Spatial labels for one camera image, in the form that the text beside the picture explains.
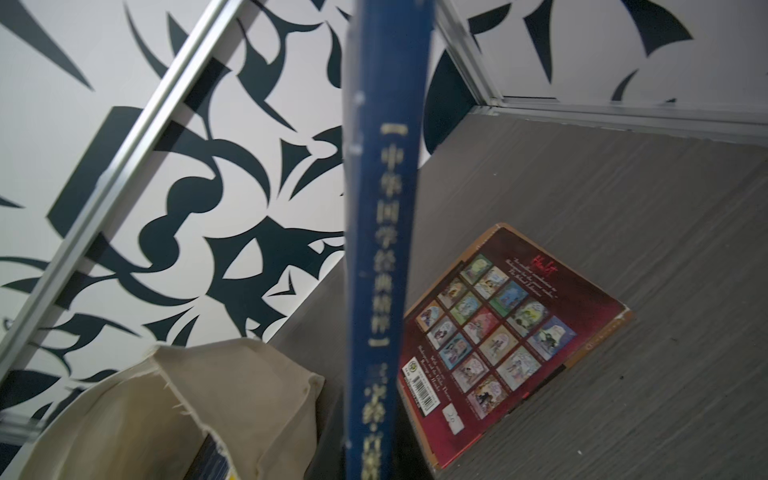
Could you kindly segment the blue classics book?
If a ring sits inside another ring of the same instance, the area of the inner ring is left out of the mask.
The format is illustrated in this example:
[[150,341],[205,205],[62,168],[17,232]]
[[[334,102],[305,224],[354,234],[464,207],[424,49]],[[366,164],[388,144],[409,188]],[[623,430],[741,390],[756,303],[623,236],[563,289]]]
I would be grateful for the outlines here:
[[349,479],[386,479],[392,470],[434,11],[431,1],[357,1],[347,31],[342,146]]

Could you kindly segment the cream canvas tote bag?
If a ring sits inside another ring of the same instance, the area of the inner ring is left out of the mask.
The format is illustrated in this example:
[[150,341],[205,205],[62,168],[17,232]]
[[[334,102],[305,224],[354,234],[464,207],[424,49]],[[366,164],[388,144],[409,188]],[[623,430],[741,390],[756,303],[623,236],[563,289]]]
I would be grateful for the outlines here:
[[80,394],[35,442],[24,479],[181,479],[212,438],[238,479],[300,479],[322,376],[235,339],[158,346]]

